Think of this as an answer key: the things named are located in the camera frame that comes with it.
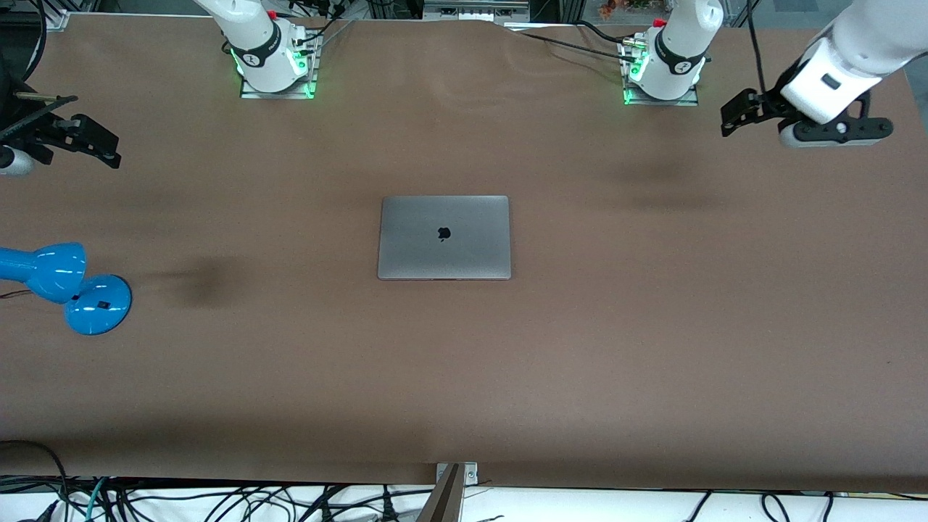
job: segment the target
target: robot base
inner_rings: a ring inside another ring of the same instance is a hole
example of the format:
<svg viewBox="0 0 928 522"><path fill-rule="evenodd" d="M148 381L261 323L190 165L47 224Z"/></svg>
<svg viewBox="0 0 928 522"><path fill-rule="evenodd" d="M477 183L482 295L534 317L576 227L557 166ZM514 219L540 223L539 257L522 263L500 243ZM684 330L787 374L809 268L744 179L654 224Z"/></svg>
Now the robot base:
<svg viewBox="0 0 928 522"><path fill-rule="evenodd" d="M316 97L316 82L319 79L319 55L322 54L323 37L314 36L318 31L306 30L307 37L313 38L312 41L304 45L306 56L295 57L297 67L306 68L307 73L297 80L290 87L276 93L266 93L259 91L249 85L242 76L241 70L238 75L241 76L240 98L246 99L313 99Z"/></svg>
<svg viewBox="0 0 928 522"><path fill-rule="evenodd" d="M631 80L632 70L640 65L642 57L641 48L637 46L626 46L625 44L616 44L619 50L619 56L629 56L638 61L620 61L619 68L622 71L622 94L625 105L665 105L673 107L695 107L699 105L699 98L696 96L696 86L690 87L687 94L677 99L658 99L648 95L641 89L638 84Z"/></svg>

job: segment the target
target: metal bracket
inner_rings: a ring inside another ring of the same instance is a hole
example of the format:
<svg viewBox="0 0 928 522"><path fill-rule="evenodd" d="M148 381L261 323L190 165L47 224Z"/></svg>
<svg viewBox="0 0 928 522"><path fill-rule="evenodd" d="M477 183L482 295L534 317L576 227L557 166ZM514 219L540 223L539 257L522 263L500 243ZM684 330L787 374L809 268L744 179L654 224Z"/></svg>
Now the metal bracket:
<svg viewBox="0 0 928 522"><path fill-rule="evenodd" d="M476 486L477 485L477 463L463 463L464 464L464 485L465 486ZM442 479L442 474L447 469L448 463L438 463L438 466L435 468L435 483L437 484L439 480Z"/></svg>
<svg viewBox="0 0 928 522"><path fill-rule="evenodd" d="M416 522L458 522L464 487L477 483L477 463L439 463L438 483Z"/></svg>

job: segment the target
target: silver laptop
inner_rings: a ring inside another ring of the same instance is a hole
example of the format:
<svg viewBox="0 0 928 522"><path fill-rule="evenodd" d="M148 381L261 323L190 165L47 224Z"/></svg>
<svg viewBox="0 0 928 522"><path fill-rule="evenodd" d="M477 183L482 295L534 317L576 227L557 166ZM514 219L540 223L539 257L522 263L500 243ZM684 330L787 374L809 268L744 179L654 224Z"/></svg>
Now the silver laptop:
<svg viewBox="0 0 928 522"><path fill-rule="evenodd" d="M509 198L383 198L377 276L382 280L509 279Z"/></svg>

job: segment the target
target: table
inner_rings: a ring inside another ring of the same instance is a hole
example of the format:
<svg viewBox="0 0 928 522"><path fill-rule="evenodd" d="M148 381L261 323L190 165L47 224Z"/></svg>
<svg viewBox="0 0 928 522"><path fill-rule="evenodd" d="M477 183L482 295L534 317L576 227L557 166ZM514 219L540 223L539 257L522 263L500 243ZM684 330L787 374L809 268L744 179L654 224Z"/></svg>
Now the table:
<svg viewBox="0 0 928 522"><path fill-rule="evenodd" d="M810 35L761 32L767 75ZM756 85L741 30L697 108L624 106L608 59L476 21L354 23L306 101L238 99L221 43L198 18L50 35L32 86L80 96L122 168L4 180L0 244L81 241L135 304L98 338L0 304L0 436L75 475L928 490L928 140L901 74L883 143L786 150L774 124L719 135ZM379 281L397 194L509 195L512 280Z"/></svg>

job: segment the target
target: blue desk lamp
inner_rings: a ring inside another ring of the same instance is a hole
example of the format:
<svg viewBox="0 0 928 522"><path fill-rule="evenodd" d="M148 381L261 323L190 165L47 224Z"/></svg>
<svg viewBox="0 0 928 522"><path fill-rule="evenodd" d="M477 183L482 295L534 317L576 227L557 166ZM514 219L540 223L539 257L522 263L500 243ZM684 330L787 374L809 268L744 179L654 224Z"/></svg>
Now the blue desk lamp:
<svg viewBox="0 0 928 522"><path fill-rule="evenodd" d="M103 274L84 279L87 254L80 243L53 244L24 252L0 247L0 279L19 281L36 295L64 305L64 320L81 335L100 335L119 326L132 305L123 278Z"/></svg>

